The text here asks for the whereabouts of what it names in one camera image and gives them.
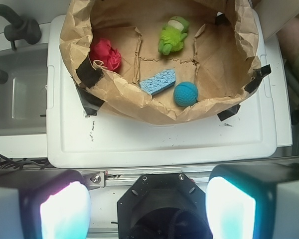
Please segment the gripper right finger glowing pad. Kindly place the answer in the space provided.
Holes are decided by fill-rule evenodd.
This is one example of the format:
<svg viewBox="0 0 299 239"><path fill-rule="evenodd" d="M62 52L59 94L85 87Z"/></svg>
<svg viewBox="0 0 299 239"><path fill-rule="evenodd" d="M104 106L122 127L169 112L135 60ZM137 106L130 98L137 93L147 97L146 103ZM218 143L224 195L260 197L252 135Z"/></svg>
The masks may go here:
<svg viewBox="0 0 299 239"><path fill-rule="evenodd" d="M299 239L299 163L217 165L206 213L216 239Z"/></svg>

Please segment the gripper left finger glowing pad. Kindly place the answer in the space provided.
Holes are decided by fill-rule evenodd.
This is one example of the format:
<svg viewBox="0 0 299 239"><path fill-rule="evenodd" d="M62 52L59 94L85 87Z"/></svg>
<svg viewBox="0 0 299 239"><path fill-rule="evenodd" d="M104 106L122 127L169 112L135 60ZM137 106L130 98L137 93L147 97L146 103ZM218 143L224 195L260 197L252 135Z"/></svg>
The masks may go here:
<svg viewBox="0 0 299 239"><path fill-rule="evenodd" d="M91 198L76 170L0 170L0 239L84 239Z"/></svg>

